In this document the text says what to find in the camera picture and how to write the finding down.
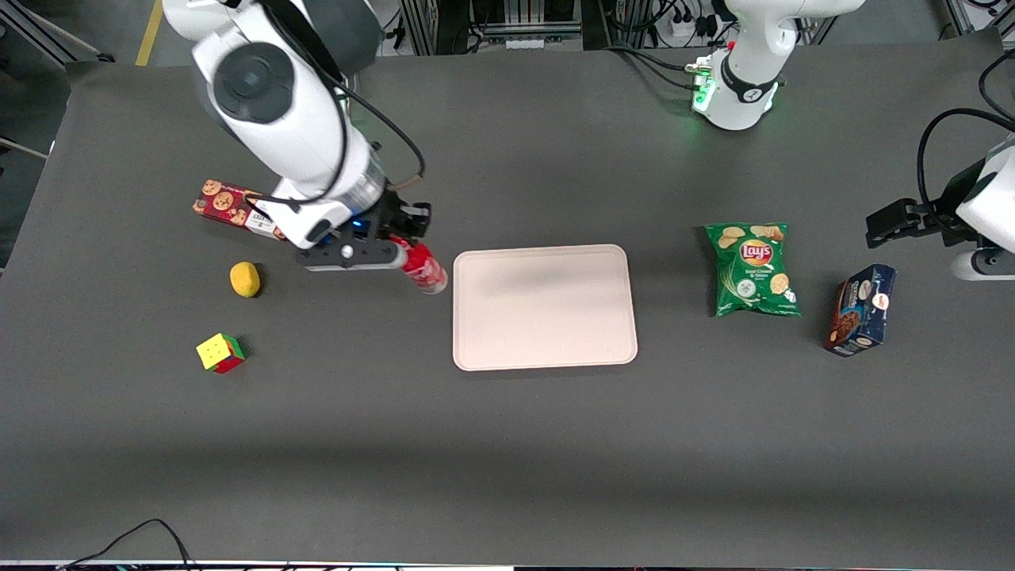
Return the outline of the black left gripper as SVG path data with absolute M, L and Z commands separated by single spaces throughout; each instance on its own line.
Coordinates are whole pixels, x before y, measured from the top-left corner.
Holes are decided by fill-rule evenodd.
M 895 200 L 866 217 L 866 244 L 879 248 L 901 238 L 939 235 L 944 243 L 985 239 L 990 230 L 992 173 L 982 176 L 985 163 L 974 163 L 949 180 L 944 212 L 923 209 L 916 200 Z

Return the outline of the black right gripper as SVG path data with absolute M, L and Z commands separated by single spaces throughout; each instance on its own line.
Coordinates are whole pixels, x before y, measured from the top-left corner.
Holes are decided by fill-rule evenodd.
M 385 189 L 369 209 L 329 234 L 336 243 L 387 239 L 390 234 L 405 241 L 420 241 L 427 234 L 431 218 L 431 203 L 400 203 L 397 209 L 396 192 Z

